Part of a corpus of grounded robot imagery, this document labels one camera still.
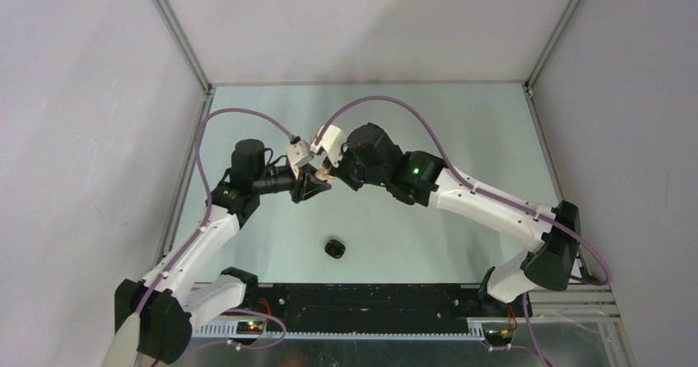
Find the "beige earbud charging case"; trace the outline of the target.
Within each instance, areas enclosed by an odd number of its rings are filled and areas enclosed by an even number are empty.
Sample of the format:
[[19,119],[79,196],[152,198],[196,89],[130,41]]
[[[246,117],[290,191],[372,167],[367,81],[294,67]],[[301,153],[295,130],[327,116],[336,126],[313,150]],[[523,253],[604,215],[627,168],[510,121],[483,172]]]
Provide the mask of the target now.
[[315,171],[314,177],[326,184],[331,184],[335,179],[335,177],[331,174],[330,170],[328,168],[325,168],[324,166],[320,166]]

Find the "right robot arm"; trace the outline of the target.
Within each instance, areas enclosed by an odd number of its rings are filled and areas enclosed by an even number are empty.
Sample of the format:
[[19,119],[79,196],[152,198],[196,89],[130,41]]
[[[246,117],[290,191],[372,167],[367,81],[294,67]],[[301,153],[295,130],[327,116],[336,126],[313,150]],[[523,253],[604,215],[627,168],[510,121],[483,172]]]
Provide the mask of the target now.
[[522,252],[483,278],[478,303],[484,313],[499,316],[537,287],[568,288],[579,251],[579,241],[568,234],[579,224],[576,205],[562,200],[551,207],[503,193],[431,153],[402,151],[373,123],[350,134],[330,126],[315,148],[327,153],[323,165],[330,176],[353,190],[381,187],[407,205],[450,211],[519,242]]

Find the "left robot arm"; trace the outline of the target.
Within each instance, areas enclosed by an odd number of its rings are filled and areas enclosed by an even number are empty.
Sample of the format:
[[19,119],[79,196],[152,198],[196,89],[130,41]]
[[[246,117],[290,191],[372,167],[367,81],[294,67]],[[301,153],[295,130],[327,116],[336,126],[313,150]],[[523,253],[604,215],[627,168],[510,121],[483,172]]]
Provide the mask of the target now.
[[226,269],[203,288],[194,283],[257,210],[261,196],[288,192],[293,202],[301,202],[329,188],[311,164],[323,150],[317,142],[294,137],[286,148],[286,164],[275,166],[265,160],[261,141],[238,142],[230,167],[207,190],[198,227],[141,280],[126,279],[118,286],[116,332],[102,364],[131,366],[138,354],[171,364],[187,350],[193,334],[220,314],[235,309],[254,315],[260,304],[255,275]]

